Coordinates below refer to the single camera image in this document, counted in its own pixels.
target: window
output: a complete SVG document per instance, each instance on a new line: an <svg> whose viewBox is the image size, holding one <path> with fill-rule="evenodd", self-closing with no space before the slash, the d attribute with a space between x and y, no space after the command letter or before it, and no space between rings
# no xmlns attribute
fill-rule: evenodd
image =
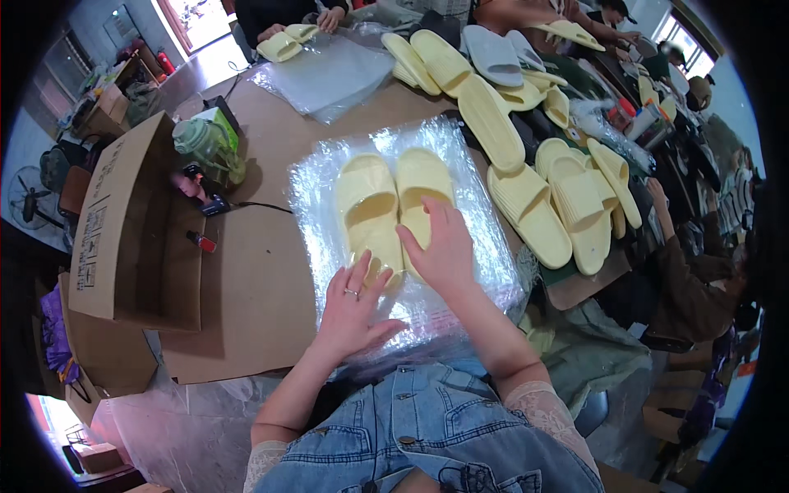
<svg viewBox="0 0 789 493"><path fill-rule="evenodd" d="M666 18L663 26L658 30L654 41L656 43L668 41L682 50L685 54L685 60L687 61L683 72L688 79L695 76L704 77L715 65L715 61L712 57L696 42L693 36L688 33L673 15Z"/></svg>

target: fire extinguisher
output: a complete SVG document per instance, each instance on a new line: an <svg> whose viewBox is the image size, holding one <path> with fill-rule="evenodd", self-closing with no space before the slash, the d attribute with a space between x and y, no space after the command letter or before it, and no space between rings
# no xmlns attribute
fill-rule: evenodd
<svg viewBox="0 0 789 493"><path fill-rule="evenodd" d="M164 51L159 50L159 54L156 55L156 59L159 60L159 65L162 66L164 73L167 75L172 75L173 72L175 72L175 67L173 67L172 63L170 63L170 59L164 54Z"/></svg>

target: lace sleeve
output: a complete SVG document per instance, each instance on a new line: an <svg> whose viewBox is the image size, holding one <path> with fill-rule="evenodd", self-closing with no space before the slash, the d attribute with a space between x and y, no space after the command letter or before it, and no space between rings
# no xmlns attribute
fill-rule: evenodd
<svg viewBox="0 0 789 493"><path fill-rule="evenodd" d="M586 441L575 429L570 411L550 383L534 381L522 384L510 392L504 400L504 407L522 411L533 426L575 452L600 477Z"/></svg>
<svg viewBox="0 0 789 493"><path fill-rule="evenodd" d="M247 477L244 480L244 493L252 493L260 478L279 463L279 459L285 455L287 447L287 443L276 440L269 440L255 445L255 448L252 449L252 453L249 455Z"/></svg>

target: red lid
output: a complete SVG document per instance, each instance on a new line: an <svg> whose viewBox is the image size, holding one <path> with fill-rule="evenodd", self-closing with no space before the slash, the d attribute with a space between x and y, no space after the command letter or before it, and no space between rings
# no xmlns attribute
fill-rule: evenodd
<svg viewBox="0 0 789 493"><path fill-rule="evenodd" d="M636 116L636 109L633 108L633 105L630 104L630 101L627 99L621 98L619 100L619 105L625 110L625 113L629 114L631 117Z"/></svg>

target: box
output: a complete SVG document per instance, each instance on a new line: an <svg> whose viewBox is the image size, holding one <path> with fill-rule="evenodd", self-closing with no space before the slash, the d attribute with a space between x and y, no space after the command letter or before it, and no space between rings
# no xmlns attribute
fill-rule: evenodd
<svg viewBox="0 0 789 493"><path fill-rule="evenodd" d="M225 114L218 107L215 106L208 110L201 111L190 118L190 120L194 118L202 118L204 120L213 121L215 124L222 127L225 132L227 132L227 139L230 142L230 148L233 149L233 152L238 150L238 134L235 130L233 130L233 127L230 125L230 122L227 121Z"/></svg>
<svg viewBox="0 0 789 493"><path fill-rule="evenodd" d="M88 474L98 474L123 465L123 460L115 445L100 443L92 446L81 446L77 444L73 447L80 458L82 469Z"/></svg>
<svg viewBox="0 0 789 493"><path fill-rule="evenodd" d="M679 443L677 432L685 420L670 416L661 409L691 410L704 378L705 373L698 370L668 372L658 377L641 408L647 432L659 439Z"/></svg>
<svg viewBox="0 0 789 493"><path fill-rule="evenodd" d="M712 370L712 341L698 343L687 353L669 353L668 369L672 372Z"/></svg>
<svg viewBox="0 0 789 493"><path fill-rule="evenodd" d="M71 310L157 331L200 330L202 255L186 232L203 233L205 218L170 183L181 164L173 127L161 112L99 157L74 241Z"/></svg>
<svg viewBox="0 0 789 493"><path fill-rule="evenodd" d="M173 490L168 487L159 486L158 484L146 483L132 488L126 493L173 493Z"/></svg>
<svg viewBox="0 0 789 493"><path fill-rule="evenodd" d="M58 277L63 322L80 377L65 386L65 401L90 426L104 398L145 392L158 364L139 327L69 310L69 273Z"/></svg>

